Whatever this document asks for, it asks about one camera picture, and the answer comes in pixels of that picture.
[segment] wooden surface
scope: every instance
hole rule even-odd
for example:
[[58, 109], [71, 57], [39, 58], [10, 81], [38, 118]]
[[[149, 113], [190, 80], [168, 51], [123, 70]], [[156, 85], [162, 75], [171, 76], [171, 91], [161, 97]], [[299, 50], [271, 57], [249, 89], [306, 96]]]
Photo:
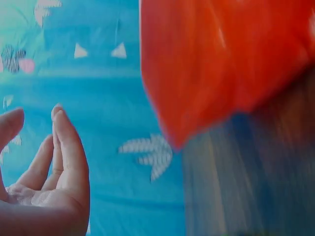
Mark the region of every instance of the wooden surface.
[[187, 235], [315, 235], [315, 71], [184, 150]]

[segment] pink dot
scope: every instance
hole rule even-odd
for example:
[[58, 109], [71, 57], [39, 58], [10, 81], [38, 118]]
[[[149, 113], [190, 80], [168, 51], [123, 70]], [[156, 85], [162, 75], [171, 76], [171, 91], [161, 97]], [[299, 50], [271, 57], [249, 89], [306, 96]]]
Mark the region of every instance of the pink dot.
[[35, 63], [32, 59], [19, 59], [19, 65], [21, 70], [28, 74], [35, 70]]

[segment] hand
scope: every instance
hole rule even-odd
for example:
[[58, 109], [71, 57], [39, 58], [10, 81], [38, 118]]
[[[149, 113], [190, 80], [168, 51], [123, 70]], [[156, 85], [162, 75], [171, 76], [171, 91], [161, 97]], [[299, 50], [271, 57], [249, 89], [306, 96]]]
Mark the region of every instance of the hand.
[[[62, 107], [54, 107], [51, 116], [53, 135], [43, 141], [28, 170], [8, 188], [0, 178], [0, 235], [86, 234], [90, 183], [85, 153]], [[23, 123], [22, 109], [0, 116], [1, 149]], [[47, 177], [52, 161], [53, 172]]]

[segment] blue cloth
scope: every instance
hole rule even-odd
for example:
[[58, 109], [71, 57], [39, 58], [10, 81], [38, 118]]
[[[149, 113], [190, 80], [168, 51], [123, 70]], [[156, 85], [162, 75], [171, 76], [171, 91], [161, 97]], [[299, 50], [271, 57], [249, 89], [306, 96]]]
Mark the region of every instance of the blue cloth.
[[[150, 181], [142, 153], [119, 153], [126, 141], [160, 130], [140, 78], [138, 0], [0, 1], [0, 50], [26, 51], [32, 73], [4, 65], [2, 112], [21, 106], [22, 145], [10, 143], [1, 167], [5, 185], [28, 168], [51, 133], [50, 112], [61, 103], [78, 130], [90, 167], [93, 236], [183, 236], [181, 155]], [[36, 11], [49, 11], [42, 25]], [[123, 44], [124, 55], [113, 51]]]

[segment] plastic bag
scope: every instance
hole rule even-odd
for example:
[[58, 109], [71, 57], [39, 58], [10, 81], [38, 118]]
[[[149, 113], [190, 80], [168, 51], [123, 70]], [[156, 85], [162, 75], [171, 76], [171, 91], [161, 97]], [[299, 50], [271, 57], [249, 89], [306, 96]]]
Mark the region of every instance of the plastic bag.
[[312, 63], [314, 9], [314, 0], [142, 0], [142, 77], [169, 141], [180, 148], [251, 112]]

